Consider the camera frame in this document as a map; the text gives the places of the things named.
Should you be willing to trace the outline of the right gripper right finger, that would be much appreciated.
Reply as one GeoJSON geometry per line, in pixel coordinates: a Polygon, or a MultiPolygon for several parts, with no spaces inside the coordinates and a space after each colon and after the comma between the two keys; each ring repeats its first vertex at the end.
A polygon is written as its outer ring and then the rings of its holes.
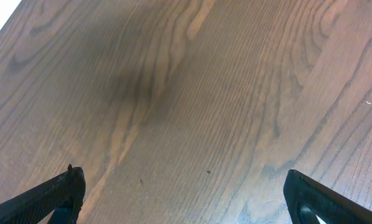
{"type": "Polygon", "coordinates": [[[372,224],[372,211],[297,170],[288,171],[283,193],[293,224],[372,224]]]}

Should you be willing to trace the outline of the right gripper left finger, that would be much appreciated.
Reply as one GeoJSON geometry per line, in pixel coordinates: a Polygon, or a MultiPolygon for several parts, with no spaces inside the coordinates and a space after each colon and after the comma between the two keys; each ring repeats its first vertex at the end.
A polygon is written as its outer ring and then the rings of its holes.
{"type": "Polygon", "coordinates": [[[0,223],[76,224],[83,205],[86,182],[81,167],[69,165],[64,173],[0,204],[0,223]]]}

